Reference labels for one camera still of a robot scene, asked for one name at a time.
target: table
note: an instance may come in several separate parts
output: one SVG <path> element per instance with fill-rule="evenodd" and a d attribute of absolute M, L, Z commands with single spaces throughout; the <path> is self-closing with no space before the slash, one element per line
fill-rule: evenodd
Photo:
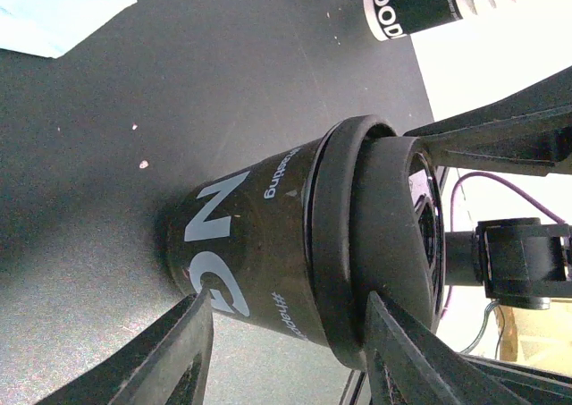
<path fill-rule="evenodd" d="M 352 115 L 433 120 L 410 40 L 375 42 L 344 14 L 360 1 L 139 0 L 61 59 L 0 52 L 2 403 L 179 300 L 157 245 L 169 201 Z M 206 402 L 340 397 L 327 349 L 215 322 Z"/>

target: white paper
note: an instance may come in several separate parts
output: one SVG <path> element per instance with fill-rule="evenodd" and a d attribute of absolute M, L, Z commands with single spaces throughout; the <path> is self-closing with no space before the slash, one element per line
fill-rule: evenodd
<path fill-rule="evenodd" d="M 57 58 L 137 0 L 0 0 L 0 48 Z"/>

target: black table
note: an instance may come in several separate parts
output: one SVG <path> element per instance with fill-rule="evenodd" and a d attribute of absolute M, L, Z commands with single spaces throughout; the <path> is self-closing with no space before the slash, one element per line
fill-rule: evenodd
<path fill-rule="evenodd" d="M 410 40 L 375 42 L 347 13 L 360 2 L 139 0 L 58 60 L 0 52 L 2 403 L 179 300 L 157 245 L 173 198 L 352 115 L 432 121 Z"/>

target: purple cable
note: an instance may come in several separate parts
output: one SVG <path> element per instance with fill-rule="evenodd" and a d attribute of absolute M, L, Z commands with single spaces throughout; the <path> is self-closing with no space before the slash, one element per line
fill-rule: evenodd
<path fill-rule="evenodd" d="M 453 191 L 450 195 L 450 231 L 451 232 L 454 231 L 453 220 L 455 218 L 455 197 L 457 196 L 457 192 L 460 189 L 461 184 L 463 184 L 463 181 L 470 179 L 472 177 L 484 177 L 486 179 L 495 180 L 500 184 L 504 184 L 507 188 L 516 192 L 518 195 L 520 195 L 522 198 L 524 198 L 526 201 L 528 201 L 530 204 L 532 204 L 536 209 L 541 211 L 543 214 L 547 215 L 550 219 L 552 219 L 557 224 L 565 224 L 566 223 L 566 220 L 564 220 L 562 217 L 560 217 L 560 216 L 556 215 L 555 213 L 553 213 L 552 211 L 550 211 L 547 207 L 545 207 L 543 204 L 538 202 L 536 199 L 534 199 L 533 197 L 528 195 L 526 192 L 524 192 L 522 189 L 520 189 L 517 185 L 511 183 L 510 181 L 508 181 L 506 179 L 503 179 L 502 177 L 499 177 L 496 174 L 486 173 L 484 171 L 476 171 L 474 173 L 468 173 L 468 174 L 465 174 L 464 176 L 460 177 L 457 180 L 457 182 L 455 183 L 455 186 L 453 186 Z M 453 286 L 449 286 L 449 291 L 447 293 L 447 299 L 445 300 L 445 305 L 443 306 L 443 311 L 441 312 L 441 319 L 443 319 L 445 314 L 447 314 L 447 309 L 449 308 L 449 304 L 450 304 L 450 300 L 451 300 L 452 295 L 453 295 Z"/>

